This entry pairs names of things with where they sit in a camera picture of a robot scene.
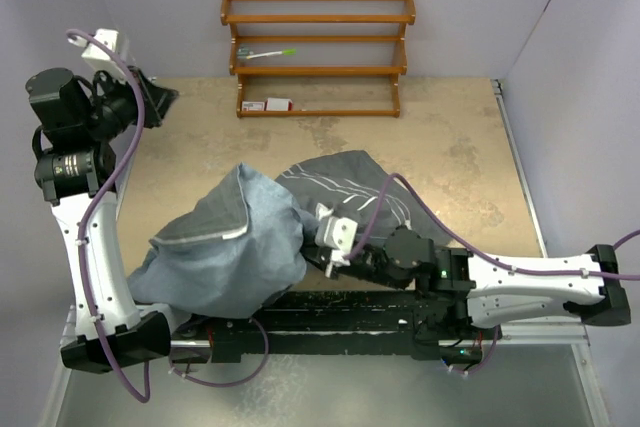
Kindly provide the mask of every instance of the dark gray garment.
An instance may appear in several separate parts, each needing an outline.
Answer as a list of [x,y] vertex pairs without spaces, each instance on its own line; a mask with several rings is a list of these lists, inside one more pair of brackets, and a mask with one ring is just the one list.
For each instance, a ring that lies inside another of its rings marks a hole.
[[[379,189],[388,176],[367,152],[352,150],[295,164],[283,172],[276,182],[286,187],[300,206],[314,216],[322,206],[329,207],[334,215],[358,222],[358,232],[361,233],[371,219]],[[446,245],[451,240],[433,223],[411,194],[394,182],[378,214],[371,243],[381,244],[396,227],[403,224],[422,237],[433,239],[436,245]]]
[[250,317],[302,280],[300,248],[317,225],[285,188],[240,164],[193,212],[151,239],[129,289],[138,302],[210,317]]

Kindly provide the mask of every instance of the garment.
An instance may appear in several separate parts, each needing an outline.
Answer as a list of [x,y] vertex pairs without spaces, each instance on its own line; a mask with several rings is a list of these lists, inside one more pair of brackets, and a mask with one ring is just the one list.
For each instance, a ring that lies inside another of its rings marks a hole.
[[[305,160],[283,172],[276,182],[286,187],[300,206],[317,216],[325,208],[358,222],[362,232],[373,214],[379,189],[389,176],[369,154],[352,150]],[[370,243],[381,245],[400,225],[407,225],[436,245],[451,238],[436,226],[411,194],[394,182],[387,191]]]
[[302,280],[300,248],[317,225],[284,187],[239,164],[192,212],[151,239],[129,289],[137,302],[210,317],[250,317]]

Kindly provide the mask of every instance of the wooden rack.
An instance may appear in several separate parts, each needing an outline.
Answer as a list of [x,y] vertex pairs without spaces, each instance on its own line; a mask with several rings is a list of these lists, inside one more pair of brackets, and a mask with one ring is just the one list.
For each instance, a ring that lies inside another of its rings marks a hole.
[[[232,12],[234,2],[263,1],[398,1],[404,3],[404,13],[397,14],[235,14]],[[405,52],[405,31],[416,19],[416,8],[413,0],[222,0],[220,20],[222,25],[231,29],[231,54],[229,56],[229,72],[238,77],[238,99],[236,115],[238,117],[267,116],[400,116],[400,96],[398,93],[398,76],[407,73],[407,56]],[[240,35],[239,24],[310,24],[310,23],[344,23],[344,24],[398,24],[395,35]],[[395,43],[393,58],[388,65],[371,66],[256,66],[245,65],[237,58],[238,46],[258,42],[393,42]],[[243,111],[245,87],[251,76],[382,76],[388,77],[391,85],[392,108],[389,110],[292,110],[288,112]]]

